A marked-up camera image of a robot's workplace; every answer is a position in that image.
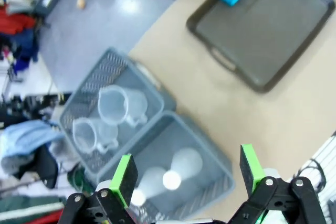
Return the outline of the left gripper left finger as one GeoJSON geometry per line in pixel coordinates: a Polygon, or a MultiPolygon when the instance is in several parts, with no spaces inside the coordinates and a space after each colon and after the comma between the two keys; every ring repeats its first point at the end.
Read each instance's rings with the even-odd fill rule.
{"type": "Polygon", "coordinates": [[[74,193],[67,199],[59,223],[136,223],[129,215],[131,197],[138,179],[138,170],[131,154],[121,157],[107,187],[87,197],[74,193]]]}

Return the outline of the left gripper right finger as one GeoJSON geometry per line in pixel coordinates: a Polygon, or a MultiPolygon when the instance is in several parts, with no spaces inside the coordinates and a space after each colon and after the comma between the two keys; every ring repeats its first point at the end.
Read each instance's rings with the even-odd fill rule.
{"type": "Polygon", "coordinates": [[[251,144],[240,146],[239,166],[248,199],[229,223],[262,223],[270,211],[281,212],[287,223],[326,223],[308,178],[296,177],[288,183],[266,176],[251,144]]]}

